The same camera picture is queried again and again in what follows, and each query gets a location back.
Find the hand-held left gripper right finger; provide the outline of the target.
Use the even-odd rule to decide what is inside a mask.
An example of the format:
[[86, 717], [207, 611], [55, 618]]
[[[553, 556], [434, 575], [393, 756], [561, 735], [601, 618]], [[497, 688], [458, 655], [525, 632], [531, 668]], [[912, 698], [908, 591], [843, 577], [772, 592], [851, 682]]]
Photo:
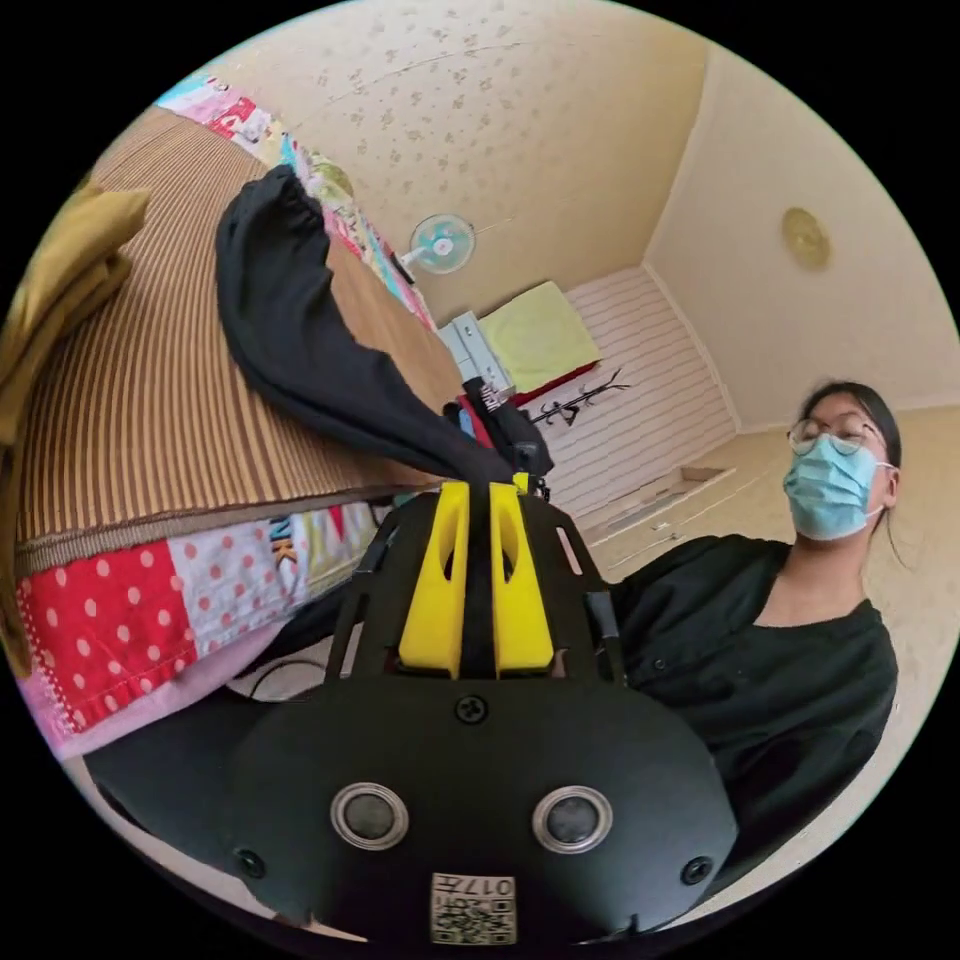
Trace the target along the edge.
[[489, 487], [492, 624], [499, 673], [546, 672], [554, 647], [521, 509], [524, 493]]

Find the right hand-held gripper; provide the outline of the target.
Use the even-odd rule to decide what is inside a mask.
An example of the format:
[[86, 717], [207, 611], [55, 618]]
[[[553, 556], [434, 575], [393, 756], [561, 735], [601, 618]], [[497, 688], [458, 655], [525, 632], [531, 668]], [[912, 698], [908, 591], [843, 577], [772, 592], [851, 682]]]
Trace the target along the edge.
[[529, 492], [530, 477], [544, 480], [554, 467], [537, 426], [512, 405], [490, 408], [481, 401], [474, 404], [468, 397], [459, 397], [444, 405], [442, 415], [468, 439], [507, 462], [520, 494]]

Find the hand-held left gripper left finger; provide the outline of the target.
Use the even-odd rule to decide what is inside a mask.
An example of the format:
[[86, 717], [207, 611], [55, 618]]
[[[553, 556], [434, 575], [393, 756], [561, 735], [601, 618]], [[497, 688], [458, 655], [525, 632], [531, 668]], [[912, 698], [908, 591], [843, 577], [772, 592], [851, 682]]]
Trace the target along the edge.
[[469, 486], [443, 485], [398, 645], [405, 669], [459, 675], [469, 519]]

